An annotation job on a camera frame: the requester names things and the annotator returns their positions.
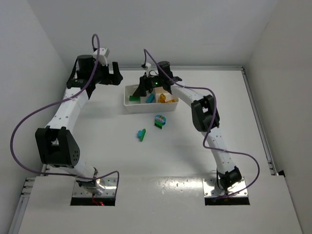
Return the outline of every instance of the metal mounting plate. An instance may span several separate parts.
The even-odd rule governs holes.
[[[241,189],[244,189],[246,187],[245,179],[242,178],[240,182],[235,183],[232,187],[228,188],[229,193],[239,191]],[[221,195],[224,195],[221,193],[222,190],[218,189],[218,186],[216,184],[216,178],[203,178],[203,189],[204,189],[204,197],[205,198],[215,198]],[[233,198],[235,197],[246,197],[248,198],[248,191],[247,189],[244,189],[243,191],[231,196]]]
[[[116,185],[117,185],[117,178],[103,178],[105,182],[105,191],[101,196],[95,196],[95,197],[101,197],[101,198],[114,198],[115,197],[115,191],[116,191]],[[72,197],[74,198],[91,198],[92,194],[82,187],[79,187],[78,183],[75,182],[73,194]]]

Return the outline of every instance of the white wall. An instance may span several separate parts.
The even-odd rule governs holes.
[[[140,66],[143,48],[174,65],[242,65],[277,0],[28,0],[66,65],[98,33],[110,61]]]
[[[312,233],[312,1],[280,0],[247,67],[273,157]]]
[[[0,1],[0,35],[0,234],[5,234],[31,175],[10,155],[11,133],[22,117],[61,98],[68,73],[26,0]],[[53,111],[31,118],[18,132],[16,153],[31,168],[41,168],[35,131]]]

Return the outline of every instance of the red wire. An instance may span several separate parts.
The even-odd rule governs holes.
[[[95,203],[97,206],[99,206],[98,202],[94,200],[94,196],[92,196],[92,201]]]

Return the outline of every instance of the yellow toy block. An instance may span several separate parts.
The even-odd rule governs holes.
[[[158,102],[165,103],[166,102],[166,96],[164,94],[161,94],[159,96]]]
[[[168,103],[168,102],[176,102],[176,101],[174,99],[171,99],[171,100],[167,101],[166,103]]]

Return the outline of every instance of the white plastic bin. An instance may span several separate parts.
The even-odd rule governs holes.
[[[124,90],[124,106],[126,107],[129,113],[148,113],[148,112],[165,112],[165,111],[174,111],[179,102],[179,98],[171,95],[163,88],[155,88],[153,90],[153,94],[155,94],[155,99],[152,103],[146,103],[146,99],[149,97],[149,93],[147,93],[146,97],[141,97],[140,101],[129,101],[129,96],[131,96],[135,90],[137,89],[138,84],[135,85],[127,85]],[[157,102],[160,94],[164,94],[166,96],[166,101],[174,99],[175,102],[168,103],[160,103]]]

